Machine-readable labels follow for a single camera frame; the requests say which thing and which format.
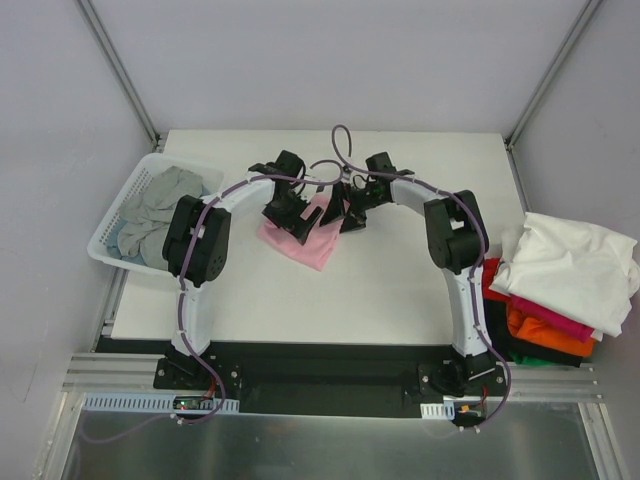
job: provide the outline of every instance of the plastic laundry basket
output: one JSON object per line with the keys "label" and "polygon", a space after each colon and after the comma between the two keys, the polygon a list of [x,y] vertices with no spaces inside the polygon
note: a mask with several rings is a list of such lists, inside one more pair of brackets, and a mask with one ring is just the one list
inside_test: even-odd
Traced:
{"label": "plastic laundry basket", "polygon": [[222,179],[224,178],[224,174],[206,160],[176,157],[160,153],[150,153],[145,156],[140,160],[140,163],[138,163],[138,166],[122,187],[120,193],[118,193],[118,196],[111,204],[111,207],[109,207],[107,214],[100,222],[98,229],[91,237],[89,245],[87,246],[87,252],[91,258],[126,270],[171,277],[171,274],[166,270],[158,270],[112,257],[109,255],[109,252],[107,252],[107,239],[109,238],[111,230],[113,230],[120,220],[120,214],[118,213],[120,206],[133,196],[143,192],[153,177],[173,166],[184,168],[185,170],[202,176],[204,188],[211,193],[215,193],[220,189]]}

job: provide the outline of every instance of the pink towel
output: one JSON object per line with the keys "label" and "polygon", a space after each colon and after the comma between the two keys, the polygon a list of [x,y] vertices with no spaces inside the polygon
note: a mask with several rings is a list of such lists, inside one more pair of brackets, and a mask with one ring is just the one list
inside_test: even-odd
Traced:
{"label": "pink towel", "polygon": [[552,327],[583,343],[587,342],[591,338],[591,334],[593,334],[593,328],[582,325],[575,320],[571,320],[537,303],[533,303],[526,298],[511,295],[511,302],[518,310],[547,322]]}
{"label": "pink towel", "polygon": [[[307,218],[316,207],[321,207],[326,211],[327,205],[329,205],[329,197],[315,195],[309,203],[310,205],[302,213],[302,218]],[[309,232],[304,245],[300,245],[290,233],[276,227],[269,220],[262,224],[258,229],[257,235],[258,238],[267,242],[283,255],[320,272],[336,246],[341,226],[342,220],[324,227],[320,226],[320,220],[318,220]]]}

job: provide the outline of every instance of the gray cloth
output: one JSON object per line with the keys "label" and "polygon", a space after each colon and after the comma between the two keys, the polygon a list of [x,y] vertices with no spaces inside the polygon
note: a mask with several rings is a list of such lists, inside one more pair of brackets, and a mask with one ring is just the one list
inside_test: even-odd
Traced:
{"label": "gray cloth", "polygon": [[123,203],[120,218],[127,224],[118,233],[118,249],[125,257],[138,253],[147,266],[167,270],[162,246],[178,200],[185,195],[202,195],[202,177],[171,167],[154,177],[147,189]]}

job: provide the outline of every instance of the white table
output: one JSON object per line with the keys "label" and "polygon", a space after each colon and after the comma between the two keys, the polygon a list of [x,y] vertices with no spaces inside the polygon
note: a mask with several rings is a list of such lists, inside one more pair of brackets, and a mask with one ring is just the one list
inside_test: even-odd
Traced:
{"label": "white table", "polygon": [[[450,191],[472,190],[490,242],[522,222],[523,210],[498,134],[354,132],[361,165],[389,152],[398,169]],[[225,185],[250,165],[273,161],[283,149],[307,165],[335,158],[328,132],[173,130],[165,153],[215,162]],[[317,175],[329,179],[331,166]],[[218,299],[211,337],[226,341],[440,345],[451,342],[449,298],[427,251],[424,220],[396,205],[368,212],[367,228],[341,235],[321,273],[259,241],[259,211],[234,221],[226,267],[215,281]],[[169,339],[176,323],[177,281],[130,272],[112,338]]]}

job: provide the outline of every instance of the white wall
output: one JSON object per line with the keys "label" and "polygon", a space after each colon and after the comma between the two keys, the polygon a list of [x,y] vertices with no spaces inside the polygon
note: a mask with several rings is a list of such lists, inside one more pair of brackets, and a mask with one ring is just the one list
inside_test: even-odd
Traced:
{"label": "white wall", "polygon": [[109,270],[86,245],[150,148],[74,2],[0,15],[0,478],[31,478]]}
{"label": "white wall", "polygon": [[586,0],[95,0],[161,131],[500,132]]}
{"label": "white wall", "polygon": [[[517,145],[532,209],[640,239],[640,3],[605,2]],[[635,258],[640,261],[640,247]],[[632,478],[640,478],[640,299],[595,351]]]}

